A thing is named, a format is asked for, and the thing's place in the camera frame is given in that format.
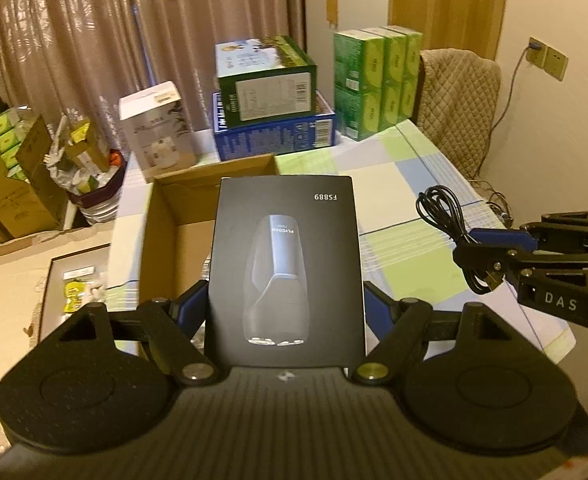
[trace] black product box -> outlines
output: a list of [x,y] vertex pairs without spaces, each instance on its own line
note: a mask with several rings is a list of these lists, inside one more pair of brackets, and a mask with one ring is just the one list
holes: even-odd
[[365,320],[351,178],[222,180],[209,280],[218,365],[353,370]]

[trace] white box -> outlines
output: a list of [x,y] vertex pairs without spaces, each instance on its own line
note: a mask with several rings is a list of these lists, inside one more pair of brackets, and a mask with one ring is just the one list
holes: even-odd
[[196,163],[181,96],[171,81],[123,97],[120,121],[146,181]]

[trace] blue box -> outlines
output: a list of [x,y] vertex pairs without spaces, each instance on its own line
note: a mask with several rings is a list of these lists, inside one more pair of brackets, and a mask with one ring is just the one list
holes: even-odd
[[214,140],[220,160],[263,155],[264,153],[302,152],[326,148],[336,143],[336,117],[328,102],[316,92],[316,115],[285,119],[252,126],[228,128],[219,92],[213,94]]

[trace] green tea box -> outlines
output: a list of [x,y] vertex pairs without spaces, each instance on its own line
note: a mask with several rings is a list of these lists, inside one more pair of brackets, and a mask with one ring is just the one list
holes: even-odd
[[411,118],[413,115],[414,102],[416,101],[416,88],[418,86],[418,78],[405,79],[403,83],[403,97],[401,98],[401,110],[399,113],[399,120]]
[[287,36],[216,45],[228,128],[315,114],[316,65]]
[[421,47],[423,47],[423,34],[411,28],[389,25],[387,30],[400,32],[407,36],[407,52],[405,55],[405,77],[418,76],[418,69],[421,64]]
[[336,86],[334,101],[339,131],[354,140],[378,133],[381,91],[355,93]]
[[354,92],[380,91],[385,39],[362,30],[334,34],[334,83]]
[[401,117],[401,100],[403,97],[403,83],[387,84],[381,93],[380,123],[378,131],[382,132],[394,124],[398,124]]
[[385,38],[383,87],[387,85],[401,85],[405,74],[407,36],[382,27],[364,28],[363,31]]

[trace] circular pad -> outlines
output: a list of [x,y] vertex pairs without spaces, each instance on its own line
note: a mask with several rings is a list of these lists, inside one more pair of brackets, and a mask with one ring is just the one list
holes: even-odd
[[571,381],[542,354],[507,351],[441,354],[415,365],[403,388],[405,406],[447,445],[512,455],[550,445],[576,409]]
[[93,343],[39,345],[1,380],[0,421],[12,443],[81,454],[118,446],[162,418],[170,398],[162,372],[113,343]]

